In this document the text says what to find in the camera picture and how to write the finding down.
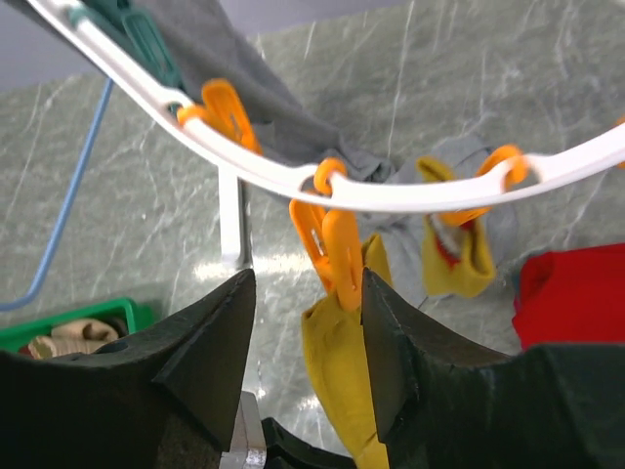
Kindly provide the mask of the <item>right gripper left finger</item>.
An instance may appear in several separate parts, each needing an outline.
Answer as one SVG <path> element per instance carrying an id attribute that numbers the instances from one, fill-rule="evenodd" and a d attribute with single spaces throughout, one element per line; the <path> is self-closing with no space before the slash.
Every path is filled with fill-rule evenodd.
<path id="1" fill-rule="evenodd" d="M 256 308 L 243 270 L 97 352 L 1 356 L 5 468 L 216 468 L 229 450 Z"/>

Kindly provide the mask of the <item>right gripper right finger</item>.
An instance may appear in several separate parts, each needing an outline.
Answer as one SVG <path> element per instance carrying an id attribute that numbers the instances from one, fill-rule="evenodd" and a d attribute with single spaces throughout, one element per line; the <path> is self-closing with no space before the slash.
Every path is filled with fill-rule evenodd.
<path id="1" fill-rule="evenodd" d="M 394 468 L 620 468 L 624 349 L 486 348 L 362 276 L 377 434 Z"/>

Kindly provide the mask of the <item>bright yellow sock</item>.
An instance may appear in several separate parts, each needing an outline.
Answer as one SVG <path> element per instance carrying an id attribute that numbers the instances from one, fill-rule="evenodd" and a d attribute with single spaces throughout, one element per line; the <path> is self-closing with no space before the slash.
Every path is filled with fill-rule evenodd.
<path id="1" fill-rule="evenodd" d="M 496 267 L 481 220 L 447 224 L 442 214 L 423 217 L 422 276 L 429 296 L 474 298 L 494 280 Z"/>
<path id="2" fill-rule="evenodd" d="M 358 468 L 389 466 L 377 436 L 361 310 L 344 310 L 335 292 L 302 313 L 303 354 L 312 388 Z"/>

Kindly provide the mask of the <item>white clip sock hanger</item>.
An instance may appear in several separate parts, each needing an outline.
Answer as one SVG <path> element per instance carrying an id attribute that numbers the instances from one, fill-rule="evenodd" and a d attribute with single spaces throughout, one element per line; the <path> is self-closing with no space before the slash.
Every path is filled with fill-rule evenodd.
<path id="1" fill-rule="evenodd" d="M 324 170 L 314 164 L 283 166 L 261 157 L 193 119 L 184 126 L 170 113 L 171 104 L 189 106 L 182 91 L 162 86 L 94 24 L 83 21 L 74 28 L 67 16 L 74 1 L 33 1 L 33 10 L 103 73 L 108 75 L 163 130 L 182 145 L 236 177 L 266 191 L 304 202 L 351 211 L 434 213 L 489 207 L 525 199 L 583 180 L 624 160 L 624 128 L 617 126 L 598 137 L 554 155 L 526 153 L 522 160 L 537 177 L 537 184 L 505 191 L 513 171 L 503 161 L 484 175 L 446 183 L 419 185 L 365 184 L 333 172 L 326 177 L 329 196 L 304 192 L 304 182 Z"/>

